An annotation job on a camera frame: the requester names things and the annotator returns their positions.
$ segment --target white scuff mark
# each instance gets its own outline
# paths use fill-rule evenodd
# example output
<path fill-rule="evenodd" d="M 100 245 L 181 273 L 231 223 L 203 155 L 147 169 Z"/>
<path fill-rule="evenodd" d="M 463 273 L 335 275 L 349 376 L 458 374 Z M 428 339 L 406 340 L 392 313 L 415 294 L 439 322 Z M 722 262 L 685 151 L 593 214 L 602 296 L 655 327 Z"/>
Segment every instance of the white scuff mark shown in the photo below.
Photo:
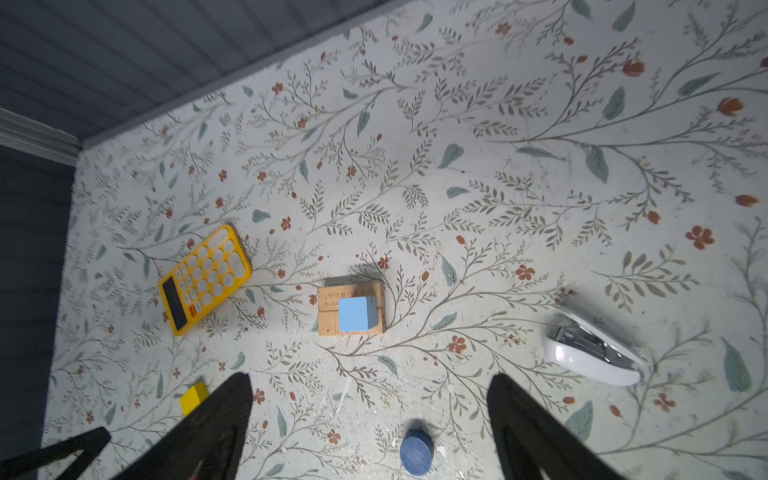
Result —
<path fill-rule="evenodd" d="M 341 391 L 341 398 L 339 399 L 339 406 L 336 407 L 336 413 L 333 414 L 333 417 L 339 416 L 339 413 L 341 412 L 341 405 L 344 403 L 344 398 L 346 397 L 346 393 L 349 391 L 349 387 L 352 385 L 352 377 L 346 377 L 346 383 L 344 383 L 344 390 Z"/>

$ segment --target calculator screen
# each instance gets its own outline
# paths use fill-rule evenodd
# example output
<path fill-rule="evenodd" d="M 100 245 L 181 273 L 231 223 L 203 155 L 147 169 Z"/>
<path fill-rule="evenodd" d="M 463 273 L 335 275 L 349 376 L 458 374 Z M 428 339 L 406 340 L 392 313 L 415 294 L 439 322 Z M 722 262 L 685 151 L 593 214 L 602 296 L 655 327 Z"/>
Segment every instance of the calculator screen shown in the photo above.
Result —
<path fill-rule="evenodd" d="M 184 307 L 181 305 L 181 300 L 179 300 L 179 294 L 176 291 L 173 278 L 169 278 L 163 283 L 163 291 L 165 292 L 165 298 L 168 299 L 170 314 L 173 317 L 170 321 L 176 325 L 176 330 L 181 330 L 183 326 L 187 325 L 187 316 L 184 315 Z"/>

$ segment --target red flower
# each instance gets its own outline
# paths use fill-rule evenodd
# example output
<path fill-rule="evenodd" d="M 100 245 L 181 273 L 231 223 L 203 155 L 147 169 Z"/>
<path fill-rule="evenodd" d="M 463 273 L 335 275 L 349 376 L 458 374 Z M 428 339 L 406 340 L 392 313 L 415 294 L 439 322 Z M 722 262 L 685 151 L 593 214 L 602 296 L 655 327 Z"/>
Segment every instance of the red flower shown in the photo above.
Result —
<path fill-rule="evenodd" d="M 334 445 L 338 445 L 339 440 L 341 440 L 341 435 L 336 433 L 336 430 L 331 429 L 331 432 L 328 434 L 328 441 L 333 443 Z"/>
<path fill-rule="evenodd" d="M 645 71 L 645 63 L 639 60 L 630 60 L 624 64 L 624 74 L 628 77 L 639 77 Z"/>
<path fill-rule="evenodd" d="M 694 241 L 694 247 L 699 250 L 704 250 L 704 244 L 711 245 L 715 243 L 715 239 L 712 238 L 712 230 L 708 228 L 701 228 L 696 225 L 690 232 L 685 234 L 688 240 Z"/>
<path fill-rule="evenodd" d="M 757 199 L 752 195 L 739 195 L 736 197 L 736 203 L 742 207 L 752 207 L 757 203 Z"/>
<path fill-rule="evenodd" d="M 510 30 L 512 30 L 512 25 L 508 22 L 500 23 L 498 24 L 498 27 L 496 27 L 496 34 L 503 36 L 508 34 Z"/>
<path fill-rule="evenodd" d="M 736 117 L 736 113 L 744 108 L 744 104 L 738 98 L 725 97 L 719 105 L 717 105 L 717 111 L 727 117 Z"/>
<path fill-rule="evenodd" d="M 654 399 L 654 405 L 660 406 L 662 410 L 669 413 L 670 409 L 673 409 L 677 404 L 672 400 L 667 400 L 666 393 L 660 393 L 659 398 Z"/>
<path fill-rule="evenodd" d="M 253 396 L 253 401 L 261 405 L 261 402 L 264 401 L 264 391 L 256 389 L 256 395 Z"/>
<path fill-rule="evenodd" d="M 462 337 L 457 337 L 454 335 L 451 340 L 452 342 L 448 344 L 448 350 L 456 352 L 456 355 L 461 355 L 462 352 L 467 349 L 465 340 Z"/>
<path fill-rule="evenodd" d="M 515 275 L 517 275 L 520 280 L 530 280 L 531 275 L 534 273 L 536 273 L 536 270 L 525 268 L 525 265 L 521 265 L 520 268 L 515 271 Z"/>

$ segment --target blue cylinder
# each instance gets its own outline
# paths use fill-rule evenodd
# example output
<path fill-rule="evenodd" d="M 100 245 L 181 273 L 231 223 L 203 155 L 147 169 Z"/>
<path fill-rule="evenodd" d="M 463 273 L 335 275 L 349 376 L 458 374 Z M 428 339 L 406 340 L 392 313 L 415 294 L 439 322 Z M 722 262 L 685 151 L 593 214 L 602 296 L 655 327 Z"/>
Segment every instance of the blue cylinder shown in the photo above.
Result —
<path fill-rule="evenodd" d="M 411 475 L 425 475 L 432 466 L 435 445 L 422 430 L 409 430 L 400 445 L 400 461 Z"/>

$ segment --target floral pattern surface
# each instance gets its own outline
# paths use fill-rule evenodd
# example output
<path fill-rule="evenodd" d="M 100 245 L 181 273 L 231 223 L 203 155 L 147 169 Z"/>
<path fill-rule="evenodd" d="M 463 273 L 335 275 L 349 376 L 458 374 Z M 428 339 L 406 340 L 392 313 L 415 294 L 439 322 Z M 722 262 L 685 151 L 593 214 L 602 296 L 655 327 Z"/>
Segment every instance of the floral pattern surface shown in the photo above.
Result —
<path fill-rule="evenodd" d="M 414 419 L 430 478 L 500 478 L 506 372 L 628 478 L 765 478 L 765 19 L 415 2 L 85 151 L 45 444 L 106 426 L 108 478 L 243 371 L 238 478 L 405 478 Z M 174 337 L 157 282 L 223 223 L 253 276 Z M 341 276 L 384 282 L 385 335 L 317 335 Z M 545 361 L 562 303 L 632 341 L 640 383 Z"/>

